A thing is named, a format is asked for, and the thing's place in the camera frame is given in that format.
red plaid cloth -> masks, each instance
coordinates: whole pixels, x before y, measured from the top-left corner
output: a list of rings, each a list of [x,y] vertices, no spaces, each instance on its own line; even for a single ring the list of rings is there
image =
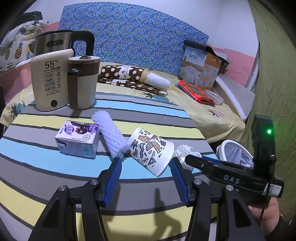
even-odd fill
[[[200,88],[192,83],[188,83],[186,81],[180,80],[178,85],[181,89],[201,104],[215,105],[215,102],[207,96],[205,92],[203,92]]]

black button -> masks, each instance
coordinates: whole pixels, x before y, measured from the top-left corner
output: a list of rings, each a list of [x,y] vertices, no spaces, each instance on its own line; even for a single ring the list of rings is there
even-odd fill
[[[57,101],[56,100],[53,100],[52,102],[50,102],[50,105],[52,107],[56,107],[57,106]]]

blue gripper pad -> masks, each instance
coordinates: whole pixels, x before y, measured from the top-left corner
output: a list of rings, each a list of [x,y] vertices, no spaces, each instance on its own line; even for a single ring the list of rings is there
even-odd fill
[[[106,207],[112,201],[122,170],[122,161],[116,157],[107,170],[101,171],[98,179],[101,182],[98,204]]]
[[[170,171],[172,173],[180,200],[187,206],[191,207],[195,200],[195,191],[191,188],[191,182],[194,176],[189,170],[182,167],[179,159],[174,157],[169,162]]]

mug handle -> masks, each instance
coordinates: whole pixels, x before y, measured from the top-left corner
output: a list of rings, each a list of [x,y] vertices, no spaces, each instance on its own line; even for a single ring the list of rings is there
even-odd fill
[[[85,55],[93,56],[94,53],[94,35],[90,31],[76,30],[73,32],[71,40],[71,48],[74,48],[74,42],[82,40],[86,42]]]
[[[73,68],[68,70],[67,84],[70,108],[72,110],[78,109],[78,74],[80,69]]]

purple juice box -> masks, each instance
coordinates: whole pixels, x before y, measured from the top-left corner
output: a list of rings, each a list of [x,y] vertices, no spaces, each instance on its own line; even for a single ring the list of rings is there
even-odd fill
[[[95,159],[99,133],[98,124],[67,120],[55,139],[61,153]]]

